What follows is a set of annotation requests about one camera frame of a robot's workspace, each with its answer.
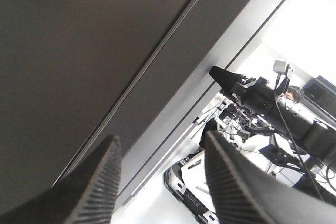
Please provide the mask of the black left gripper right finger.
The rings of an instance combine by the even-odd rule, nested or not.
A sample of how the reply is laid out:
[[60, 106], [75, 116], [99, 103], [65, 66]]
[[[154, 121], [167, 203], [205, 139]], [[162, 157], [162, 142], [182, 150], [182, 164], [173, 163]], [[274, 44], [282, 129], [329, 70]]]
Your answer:
[[335, 223], [335, 206], [274, 180], [217, 131], [205, 138], [205, 173], [219, 223]]

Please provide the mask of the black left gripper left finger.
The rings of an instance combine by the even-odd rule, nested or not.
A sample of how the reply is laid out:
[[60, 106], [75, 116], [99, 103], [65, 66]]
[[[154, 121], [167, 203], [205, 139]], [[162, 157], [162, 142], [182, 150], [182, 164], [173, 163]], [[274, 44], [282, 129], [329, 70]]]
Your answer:
[[120, 173], [120, 139], [109, 135], [54, 187], [1, 215], [1, 223], [110, 223]]

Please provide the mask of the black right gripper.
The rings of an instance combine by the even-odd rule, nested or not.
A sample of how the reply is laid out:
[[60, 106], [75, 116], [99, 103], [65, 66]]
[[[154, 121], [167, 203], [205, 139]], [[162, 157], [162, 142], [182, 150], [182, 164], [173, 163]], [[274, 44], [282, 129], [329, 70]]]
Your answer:
[[218, 66], [211, 67], [209, 75], [221, 87], [220, 92], [231, 101], [252, 113], [262, 115], [274, 127], [282, 127], [280, 105], [276, 102], [273, 89], [267, 86], [265, 78], [260, 77], [244, 84], [245, 75], [233, 73]]

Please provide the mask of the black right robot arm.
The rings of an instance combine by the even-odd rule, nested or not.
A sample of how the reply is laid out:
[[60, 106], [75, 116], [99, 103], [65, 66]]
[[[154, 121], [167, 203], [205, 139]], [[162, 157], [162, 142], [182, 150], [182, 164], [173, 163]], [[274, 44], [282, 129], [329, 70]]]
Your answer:
[[210, 69], [209, 75], [223, 95], [261, 115], [279, 133], [293, 138], [307, 154], [335, 170], [335, 128], [298, 106], [290, 107], [283, 98], [275, 100], [274, 90], [263, 77], [247, 82], [244, 75], [217, 66]]

